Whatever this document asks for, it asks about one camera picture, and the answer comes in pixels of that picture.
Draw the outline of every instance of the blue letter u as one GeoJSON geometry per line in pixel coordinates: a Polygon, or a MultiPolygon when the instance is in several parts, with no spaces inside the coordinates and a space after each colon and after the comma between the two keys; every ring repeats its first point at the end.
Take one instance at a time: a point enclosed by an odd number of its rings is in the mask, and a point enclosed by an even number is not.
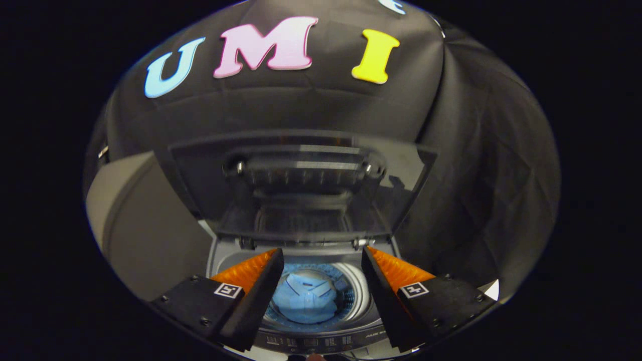
{"type": "Polygon", "coordinates": [[[167,94],[187,78],[187,74],[189,74],[189,70],[192,68],[196,47],[203,41],[205,41],[205,37],[192,40],[178,49],[180,52],[178,69],[176,73],[168,79],[161,79],[161,74],[165,60],[171,56],[171,53],[167,53],[154,60],[154,62],[147,67],[147,79],[145,80],[145,95],[147,98],[158,98],[161,95],[167,94]]]}

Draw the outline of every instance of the washing machine control panel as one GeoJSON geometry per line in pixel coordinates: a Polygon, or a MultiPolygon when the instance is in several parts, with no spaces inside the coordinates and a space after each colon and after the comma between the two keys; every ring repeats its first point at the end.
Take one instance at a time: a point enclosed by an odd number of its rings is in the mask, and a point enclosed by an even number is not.
{"type": "Polygon", "coordinates": [[[383,325],[351,333],[316,337],[259,331],[254,345],[289,355],[310,355],[312,353],[326,355],[359,349],[385,340],[387,337],[383,325]]]}

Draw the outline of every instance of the pink letter m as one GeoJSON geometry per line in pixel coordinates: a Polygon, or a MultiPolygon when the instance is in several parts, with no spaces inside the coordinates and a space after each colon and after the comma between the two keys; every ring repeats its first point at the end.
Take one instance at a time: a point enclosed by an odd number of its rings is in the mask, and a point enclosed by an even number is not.
{"type": "Polygon", "coordinates": [[[289,17],[266,36],[251,24],[227,30],[221,34],[225,45],[221,65],[214,70],[214,77],[226,78],[238,74],[243,68],[243,64],[237,61],[239,52],[250,69],[256,70],[274,46],[274,57],[268,60],[270,69],[299,70],[310,67],[312,59],[306,55],[308,31],[317,22],[316,17],[289,17]]]}

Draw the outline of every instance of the blue clothing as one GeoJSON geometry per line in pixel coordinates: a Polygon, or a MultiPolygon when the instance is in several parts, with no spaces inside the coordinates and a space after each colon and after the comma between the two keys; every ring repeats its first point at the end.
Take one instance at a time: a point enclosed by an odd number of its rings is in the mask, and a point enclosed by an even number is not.
{"type": "Polygon", "coordinates": [[[289,320],[304,324],[324,322],[336,312],[336,291],[325,279],[288,275],[272,298],[289,320]]]}

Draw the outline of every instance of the yellow letter i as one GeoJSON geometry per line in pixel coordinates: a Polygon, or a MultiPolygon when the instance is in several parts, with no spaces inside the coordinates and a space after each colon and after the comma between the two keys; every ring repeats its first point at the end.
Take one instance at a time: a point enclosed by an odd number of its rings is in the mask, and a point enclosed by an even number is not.
{"type": "Polygon", "coordinates": [[[352,69],[352,76],[375,84],[388,81],[386,65],[392,48],[399,46],[399,40],[381,31],[366,29],[363,36],[368,39],[361,64],[352,69]]]}

